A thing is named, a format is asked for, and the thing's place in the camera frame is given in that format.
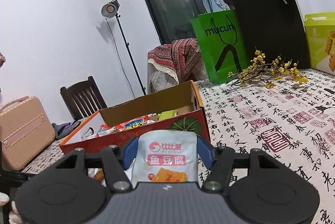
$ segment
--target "chair back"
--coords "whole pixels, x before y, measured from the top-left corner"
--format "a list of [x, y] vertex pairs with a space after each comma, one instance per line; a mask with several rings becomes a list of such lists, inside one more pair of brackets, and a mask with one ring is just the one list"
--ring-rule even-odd
[[69, 88], [62, 87], [61, 95], [75, 120], [88, 117], [107, 107], [92, 76]]

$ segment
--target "studio light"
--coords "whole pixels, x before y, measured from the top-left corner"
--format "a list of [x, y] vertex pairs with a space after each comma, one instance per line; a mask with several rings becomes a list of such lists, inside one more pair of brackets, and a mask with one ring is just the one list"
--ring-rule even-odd
[[127, 43], [127, 41], [126, 41], [126, 38], [125, 38], [125, 36], [124, 36], [123, 30], [122, 30], [122, 27], [121, 27], [121, 24], [120, 24], [120, 21], [119, 21], [119, 18], [120, 18], [120, 15], [118, 14], [118, 9], [119, 9], [119, 7], [120, 7], [120, 4], [118, 3], [117, 0], [110, 1], [110, 2], [108, 2], [106, 5], [104, 5], [104, 6], [102, 7], [102, 9], [101, 9], [101, 14], [103, 15], [103, 17], [108, 18], [108, 19], [109, 19], [109, 18], [113, 18], [114, 16], [116, 17], [116, 21], [117, 21], [118, 24], [119, 24], [119, 28], [120, 28], [120, 30], [121, 30], [121, 34], [122, 34], [123, 40], [124, 40], [124, 42], [125, 42], [125, 44], [126, 44], [126, 48], [127, 48], [127, 51], [128, 51], [129, 57], [130, 57], [130, 60], [131, 60], [131, 62], [132, 62], [132, 64], [133, 64], [133, 67], [134, 67], [136, 76], [137, 76], [138, 81], [139, 81], [139, 83], [140, 83], [140, 85], [141, 85], [141, 89], [142, 89], [142, 91], [143, 91], [143, 94], [146, 95], [146, 93], [145, 93], [145, 87], [143, 87], [143, 84], [142, 84], [142, 82], [141, 82], [140, 76], [139, 76], [139, 74], [138, 74], [138, 71], [137, 71], [137, 69], [136, 69], [136, 66], [135, 66], [133, 57], [132, 57], [131, 52], [130, 52], [130, 49], [129, 49], [129, 43]]

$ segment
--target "bag handle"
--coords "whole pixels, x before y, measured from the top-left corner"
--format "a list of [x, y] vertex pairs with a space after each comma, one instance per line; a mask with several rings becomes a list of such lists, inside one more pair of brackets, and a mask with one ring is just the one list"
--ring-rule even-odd
[[15, 100], [13, 100], [13, 101], [11, 101], [11, 102], [8, 102], [7, 104], [5, 104], [4, 106], [2, 106], [2, 107], [0, 108], [0, 112], [2, 112], [2, 111], [3, 111], [5, 108], [7, 108], [8, 106], [10, 106], [10, 105], [12, 105], [12, 104], [14, 104], [14, 103], [16, 103], [16, 102], [22, 102], [23, 100], [26, 100], [27, 98], [28, 98], [28, 96], [24, 96], [24, 97], [15, 99]]

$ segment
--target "orange cardboard box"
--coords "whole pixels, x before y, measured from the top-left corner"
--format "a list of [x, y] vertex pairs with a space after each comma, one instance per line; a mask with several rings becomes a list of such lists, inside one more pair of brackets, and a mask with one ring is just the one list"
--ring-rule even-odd
[[[82, 136], [88, 130], [91, 129], [93, 133], [97, 133], [102, 124], [113, 127], [139, 116], [169, 110], [178, 110], [177, 116], [122, 132], [82, 140]], [[64, 154], [79, 147], [84, 148], [86, 153], [98, 153], [109, 145], [122, 146], [133, 136], [139, 137], [148, 131], [167, 129], [192, 130], [210, 142], [204, 106], [193, 81], [96, 111], [68, 135], [59, 146]]]

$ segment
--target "screw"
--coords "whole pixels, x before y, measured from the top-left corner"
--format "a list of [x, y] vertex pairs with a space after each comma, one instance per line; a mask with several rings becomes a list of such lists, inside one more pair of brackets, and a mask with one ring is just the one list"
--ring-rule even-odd
[[205, 188], [208, 190], [218, 190], [221, 188], [221, 184], [219, 182], [210, 181], [205, 183]]
[[113, 184], [113, 187], [118, 190], [126, 190], [130, 187], [130, 184], [128, 182], [125, 182], [123, 180], [120, 180], [118, 182], [115, 182]]

